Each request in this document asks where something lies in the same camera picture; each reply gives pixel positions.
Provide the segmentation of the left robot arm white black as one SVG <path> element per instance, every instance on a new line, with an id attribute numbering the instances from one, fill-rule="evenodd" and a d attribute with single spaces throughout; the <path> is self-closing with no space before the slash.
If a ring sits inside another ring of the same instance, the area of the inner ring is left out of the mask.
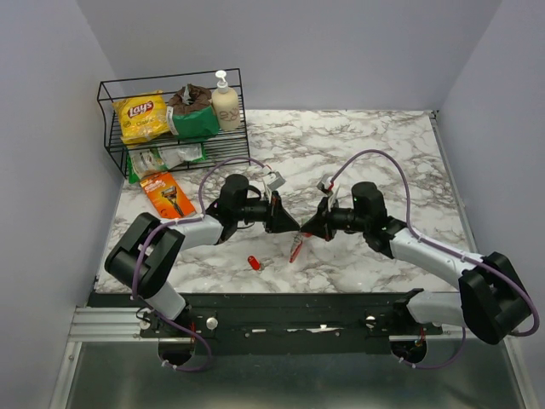
<path id="1" fill-rule="evenodd" d="M 159 325 L 178 337 L 188 328 L 188 303 L 168 282 L 181 251 L 204 245 L 219 245 L 238 230 L 238 224 L 260 222 L 266 233 L 300 229 L 283 207 L 278 188 L 285 184 L 277 171 L 263 178 L 264 190 L 250 185 L 240 174 L 229 175 L 220 196 L 202 216 L 160 220 L 139 214 L 105 260 L 104 269 L 160 315 Z"/>

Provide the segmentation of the metal key organizer red handle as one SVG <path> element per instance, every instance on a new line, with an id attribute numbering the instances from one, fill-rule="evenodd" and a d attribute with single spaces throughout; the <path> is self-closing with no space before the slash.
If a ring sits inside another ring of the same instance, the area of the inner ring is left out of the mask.
<path id="1" fill-rule="evenodd" d="M 294 237 L 292 246 L 290 248 L 290 258 L 289 263 L 293 263 L 298 257 L 301 247 L 304 243 L 305 235 L 301 232 L 297 233 Z"/>

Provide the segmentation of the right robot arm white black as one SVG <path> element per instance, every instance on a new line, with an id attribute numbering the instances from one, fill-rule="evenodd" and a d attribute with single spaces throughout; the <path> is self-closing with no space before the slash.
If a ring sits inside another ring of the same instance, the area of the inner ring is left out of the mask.
<path id="1" fill-rule="evenodd" d="M 537 312 L 510 260 L 501 253 L 467 253 L 418 233 L 387 213 L 382 192 L 369 181 L 353 185 L 353 205 L 341 208 L 328 182 L 324 197 L 301 231 L 331 241 L 337 232 L 360 233 L 375 252 L 408 262 L 445 281 L 455 295 L 418 290 L 392 312 L 393 327 L 404 334 L 421 324 L 457 325 L 495 345 Z"/>

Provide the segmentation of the key red tag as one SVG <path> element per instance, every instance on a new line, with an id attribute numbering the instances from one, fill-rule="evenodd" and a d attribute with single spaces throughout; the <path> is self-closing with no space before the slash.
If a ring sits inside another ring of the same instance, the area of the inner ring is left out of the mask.
<path id="1" fill-rule="evenodd" d="M 262 271 L 264 268 L 263 263 L 255 256 L 248 256 L 247 261 L 254 271 Z"/>

